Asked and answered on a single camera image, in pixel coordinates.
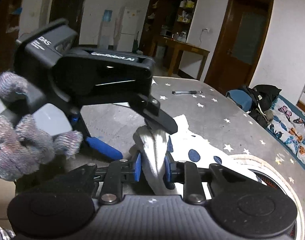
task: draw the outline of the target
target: brown door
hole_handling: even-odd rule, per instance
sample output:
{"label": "brown door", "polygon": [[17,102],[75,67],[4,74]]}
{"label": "brown door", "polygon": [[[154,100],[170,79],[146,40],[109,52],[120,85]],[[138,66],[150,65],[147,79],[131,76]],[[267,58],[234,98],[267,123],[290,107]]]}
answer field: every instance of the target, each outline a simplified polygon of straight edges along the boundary
{"label": "brown door", "polygon": [[69,27],[80,34],[81,20],[85,0],[53,0],[51,4],[49,22],[59,18],[69,21]]}
{"label": "brown door", "polygon": [[229,0],[205,83],[222,94],[249,85],[266,38],[273,0]]}

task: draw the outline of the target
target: metal screw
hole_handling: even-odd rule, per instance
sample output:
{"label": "metal screw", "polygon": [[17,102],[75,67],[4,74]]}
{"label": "metal screw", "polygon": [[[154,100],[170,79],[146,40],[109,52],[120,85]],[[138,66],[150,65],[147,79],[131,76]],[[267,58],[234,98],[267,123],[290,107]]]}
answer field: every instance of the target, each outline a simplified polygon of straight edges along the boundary
{"label": "metal screw", "polygon": [[117,196],[115,194],[104,194],[101,196],[101,199],[105,202],[114,202]]}
{"label": "metal screw", "polygon": [[199,203],[205,200],[205,198],[200,194],[190,194],[188,200],[191,203]]}

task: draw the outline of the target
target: table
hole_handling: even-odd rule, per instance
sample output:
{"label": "table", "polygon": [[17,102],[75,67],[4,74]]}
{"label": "table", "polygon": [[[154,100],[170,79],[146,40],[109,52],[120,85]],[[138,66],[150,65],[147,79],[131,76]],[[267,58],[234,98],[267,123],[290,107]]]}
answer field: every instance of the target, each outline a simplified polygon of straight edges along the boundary
{"label": "table", "polygon": [[171,77],[171,75],[173,73],[177,74],[177,72],[178,72],[178,69],[174,69],[174,66],[176,64],[178,54],[179,54],[180,51],[181,52],[182,51],[187,51],[187,52],[202,55],[203,58],[202,58],[202,61],[200,63],[200,68],[199,68],[198,74],[197,74],[197,80],[201,79],[201,75],[202,75],[202,72],[205,68],[206,60],[207,60],[207,57],[208,57],[208,54],[209,54],[208,50],[201,49],[201,48],[199,48],[197,46],[194,46],[192,44],[189,44],[189,43],[172,40],[170,38],[166,38],[166,37],[158,35],[158,36],[155,36],[152,39],[151,48],[150,48],[150,52],[149,52],[150,57],[153,57],[157,44],[165,44],[168,47],[174,48],[174,52],[172,54],[171,62],[170,62],[169,70],[168,70],[168,76],[169,77]]}
{"label": "table", "polygon": [[[244,154],[246,149],[251,155],[267,161],[291,184],[299,197],[305,216],[305,171],[299,163],[290,161],[291,155],[275,138],[248,114],[207,84],[197,80],[169,77],[154,77],[154,80],[157,85],[152,85],[152,96],[160,101],[161,108],[166,113],[172,117],[185,114],[192,132],[208,139],[211,145],[229,155]],[[205,97],[172,95],[173,90],[201,90]],[[165,96],[167,99],[159,99],[160,96]],[[131,153],[136,151],[132,136],[138,127],[144,125],[144,118],[132,109],[117,105],[97,105],[85,106],[81,113],[92,136],[99,137],[120,150],[124,158],[129,158]],[[225,144],[230,145],[233,150],[231,152],[224,150]],[[280,165],[275,161],[279,153],[284,155],[284,161]],[[88,156],[77,155],[75,160],[68,161],[66,169],[70,170],[89,162],[107,166],[107,162],[100,158],[96,153]],[[124,192],[149,193],[149,188],[145,185],[135,187],[126,185]]]}

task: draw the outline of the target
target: gray tablecloth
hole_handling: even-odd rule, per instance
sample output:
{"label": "gray tablecloth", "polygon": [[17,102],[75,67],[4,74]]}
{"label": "gray tablecloth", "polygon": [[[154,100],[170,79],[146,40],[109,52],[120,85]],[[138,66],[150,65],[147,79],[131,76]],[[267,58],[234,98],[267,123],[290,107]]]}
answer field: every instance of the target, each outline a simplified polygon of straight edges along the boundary
{"label": "gray tablecloth", "polygon": [[[160,101],[164,111],[172,117],[185,114],[192,132],[208,139],[211,145],[227,154],[244,154],[246,149],[252,155],[267,161],[291,184],[305,215],[305,171],[299,163],[290,161],[292,157],[288,151],[264,128],[202,82],[167,77],[155,77],[154,80],[157,84],[152,85],[152,95]],[[173,95],[173,90],[201,90],[203,96]],[[130,156],[129,151],[134,150],[132,136],[139,126],[144,125],[141,116],[129,108],[117,105],[87,106],[82,109],[82,115],[92,136],[99,137],[120,150],[125,158]],[[225,150],[225,144],[230,145],[233,150]],[[280,165],[275,161],[279,153],[285,156]],[[70,168],[89,162],[89,158],[77,156],[75,161],[70,162]],[[92,161],[105,165],[95,159]],[[289,177],[293,178],[293,183],[289,181]]]}

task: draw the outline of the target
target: pink butterfly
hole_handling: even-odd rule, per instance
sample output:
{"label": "pink butterfly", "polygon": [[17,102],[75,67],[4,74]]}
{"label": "pink butterfly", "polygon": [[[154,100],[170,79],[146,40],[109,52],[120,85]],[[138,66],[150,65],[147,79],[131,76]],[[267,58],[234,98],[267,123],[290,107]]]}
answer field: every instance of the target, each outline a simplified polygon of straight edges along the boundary
{"label": "pink butterfly", "polygon": [[287,118],[287,120],[290,122],[290,117],[292,116],[292,112],[288,110],[287,106],[278,108],[278,111],[282,112],[285,115],[285,117]]}

